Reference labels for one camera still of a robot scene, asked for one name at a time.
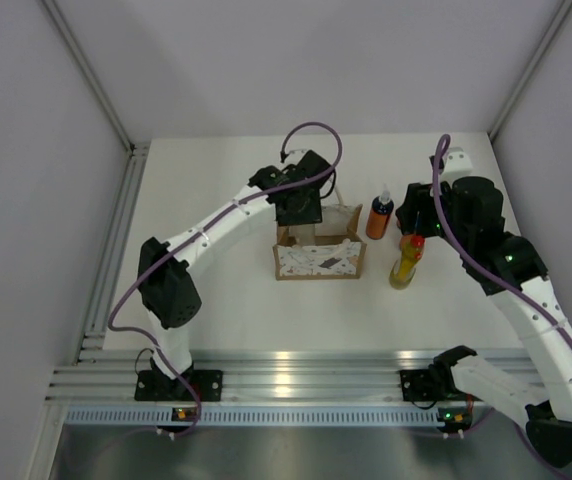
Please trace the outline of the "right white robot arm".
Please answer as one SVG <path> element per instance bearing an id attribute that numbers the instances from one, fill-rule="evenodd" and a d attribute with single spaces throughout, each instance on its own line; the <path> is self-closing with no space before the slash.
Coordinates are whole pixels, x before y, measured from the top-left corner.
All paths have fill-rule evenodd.
<path id="1" fill-rule="evenodd" d="M 542 384 L 528 384 L 460 345 L 425 368 L 402 371 L 403 398 L 425 410 L 440 401 L 481 400 L 512 420 L 543 461 L 563 468 L 572 463 L 572 326 L 548 269 L 529 240 L 506 230 L 502 192 L 472 175 L 449 135 L 430 162 L 431 182 L 410 184 L 395 213 L 401 246 L 412 235 L 445 239 L 509 322 Z"/>

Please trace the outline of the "burlap canvas tote bag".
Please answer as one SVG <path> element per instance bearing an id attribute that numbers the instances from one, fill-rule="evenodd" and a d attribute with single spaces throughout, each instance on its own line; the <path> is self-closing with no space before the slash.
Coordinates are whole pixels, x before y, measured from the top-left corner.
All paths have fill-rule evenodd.
<path id="1" fill-rule="evenodd" d="M 340 280 L 361 277 L 367 245 L 357 230 L 361 205 L 349 205 L 339 192 L 322 206 L 316 244 L 293 247 L 289 227 L 278 227 L 273 245 L 275 277 L 285 280 Z"/>

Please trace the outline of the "orange bottle light blue top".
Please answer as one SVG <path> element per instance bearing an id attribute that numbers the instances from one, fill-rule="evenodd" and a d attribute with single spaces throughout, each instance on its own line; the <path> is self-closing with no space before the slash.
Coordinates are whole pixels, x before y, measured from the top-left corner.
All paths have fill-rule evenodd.
<path id="1" fill-rule="evenodd" d="M 406 234 L 400 238 L 399 249 L 402 250 L 414 237 L 414 234 Z"/>

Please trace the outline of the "clear bottle grey cap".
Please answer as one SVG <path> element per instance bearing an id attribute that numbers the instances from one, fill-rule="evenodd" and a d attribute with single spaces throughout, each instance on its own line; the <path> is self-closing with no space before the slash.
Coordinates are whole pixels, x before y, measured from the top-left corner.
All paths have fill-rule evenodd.
<path id="1" fill-rule="evenodd" d="M 293 247 L 312 246 L 316 244 L 315 225 L 302 224 L 289 227 L 289 237 Z"/>

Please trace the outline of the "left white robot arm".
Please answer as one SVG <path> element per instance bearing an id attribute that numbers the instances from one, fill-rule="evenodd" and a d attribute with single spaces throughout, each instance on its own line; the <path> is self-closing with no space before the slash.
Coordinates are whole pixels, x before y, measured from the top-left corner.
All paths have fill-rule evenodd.
<path id="1" fill-rule="evenodd" d="M 165 254 L 175 253 L 138 287 L 160 347 L 153 356 L 152 369 L 159 372 L 157 387 L 168 398 L 181 399 L 192 386 L 187 324 L 202 306 L 194 280 L 263 225 L 319 223 L 320 189 L 330 177 L 329 168 L 312 150 L 283 168 L 263 167 L 229 203 L 203 222 L 164 242 L 152 237 L 141 246 L 139 275 Z"/>

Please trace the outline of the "yellow bottle red cap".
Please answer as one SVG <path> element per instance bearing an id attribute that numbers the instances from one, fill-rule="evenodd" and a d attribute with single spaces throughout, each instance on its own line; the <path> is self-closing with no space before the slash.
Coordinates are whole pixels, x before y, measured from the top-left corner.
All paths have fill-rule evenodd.
<path id="1" fill-rule="evenodd" d="M 400 250 L 400 257 L 395 262 L 389 275 L 389 284 L 397 290 L 403 290 L 411 283 L 416 266 L 421 260 L 425 247 L 425 238 L 414 234 L 412 240 Z"/>

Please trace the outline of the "orange bottle dark blue top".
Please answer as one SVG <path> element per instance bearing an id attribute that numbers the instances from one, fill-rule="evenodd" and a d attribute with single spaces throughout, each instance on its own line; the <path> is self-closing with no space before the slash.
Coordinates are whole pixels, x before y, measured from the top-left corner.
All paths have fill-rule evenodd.
<path id="1" fill-rule="evenodd" d="M 384 186 L 382 192 L 371 202 L 370 212 L 366 223 L 366 235 L 372 240 L 380 240 L 384 237 L 390 222 L 394 202 L 390 190 Z"/>

